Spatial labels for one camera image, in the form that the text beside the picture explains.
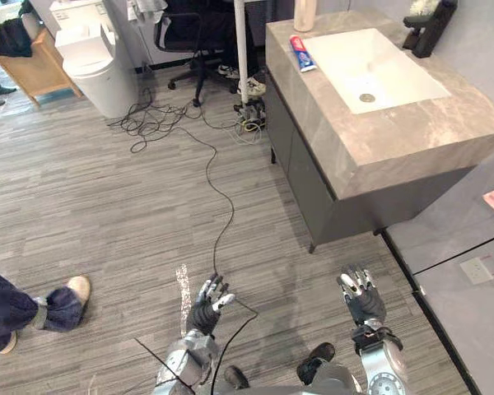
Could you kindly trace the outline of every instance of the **marble countertop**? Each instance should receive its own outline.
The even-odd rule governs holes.
[[[375,27],[398,48],[408,29],[364,11],[317,16],[302,39]],[[293,21],[267,24],[268,69],[338,198],[477,165],[494,151],[494,103],[435,55],[405,53],[451,96],[353,114],[320,69],[300,72]]]

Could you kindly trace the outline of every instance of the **black office chair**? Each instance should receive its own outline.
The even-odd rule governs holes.
[[[170,23],[175,23],[176,19],[194,19],[194,23],[199,24],[198,37],[195,40],[188,40],[180,38],[175,32],[174,29],[171,29],[171,26],[168,26],[165,32],[164,44],[161,45],[161,37],[163,31],[163,22],[167,19],[170,20]],[[224,49],[225,43],[221,41],[214,40],[205,40],[201,42],[199,39],[201,34],[201,16],[197,12],[164,12],[161,16],[159,22],[156,23],[156,31],[155,31],[155,42],[156,47],[161,51],[165,52],[178,52],[178,53],[186,53],[192,52],[194,54],[193,59],[190,63],[190,70],[184,72],[183,74],[178,75],[170,79],[168,84],[168,88],[171,90],[175,89],[175,83],[177,81],[185,80],[190,77],[198,77],[198,86],[196,87],[196,95],[193,98],[192,102],[194,107],[199,107],[201,105],[199,101],[199,94],[203,88],[203,82],[207,77],[212,78],[215,81],[219,81],[221,83],[225,83],[229,87],[229,91],[231,93],[236,93],[238,81],[234,81],[231,79],[227,79],[224,76],[220,75],[216,69],[205,63],[203,58],[203,52],[207,53],[215,53],[217,50]]]

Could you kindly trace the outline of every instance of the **vinyl floor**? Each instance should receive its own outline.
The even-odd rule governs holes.
[[[180,71],[160,70],[140,83],[154,90],[156,103],[184,105],[193,81],[166,89]],[[236,96],[206,84],[208,122],[234,120]],[[212,151],[175,130],[131,154],[136,139],[107,123],[71,92],[42,99],[40,109],[16,92],[0,108],[0,273],[33,296],[77,274],[92,284],[79,328],[26,328],[16,349],[0,355],[0,394],[151,393],[158,363],[133,339],[164,356],[183,330],[183,301],[194,300],[212,273],[212,245],[230,214],[205,179]],[[298,383],[299,361],[332,342],[364,383],[335,282],[344,267],[362,264],[378,283],[387,324],[403,340],[415,393],[468,393],[382,239],[358,235],[308,254],[307,230],[284,173],[270,164],[267,136],[241,146],[201,119],[180,125],[219,151],[210,175],[236,213],[217,267],[238,298],[260,312],[224,365],[238,365],[253,386]],[[238,304],[228,307],[217,342],[223,345],[249,315]]]

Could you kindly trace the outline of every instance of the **white pole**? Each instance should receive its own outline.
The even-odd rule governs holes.
[[[247,96],[247,49],[245,44],[245,0],[234,0],[236,20],[236,45],[238,46],[238,65],[240,69],[241,101],[249,101]]]

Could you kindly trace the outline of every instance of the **blue jeans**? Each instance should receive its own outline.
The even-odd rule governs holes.
[[[71,289],[63,286],[47,297],[48,315],[44,329],[67,332],[81,321],[81,302]],[[13,331],[22,329],[36,316],[39,306],[11,282],[0,276],[0,351],[11,340]]]

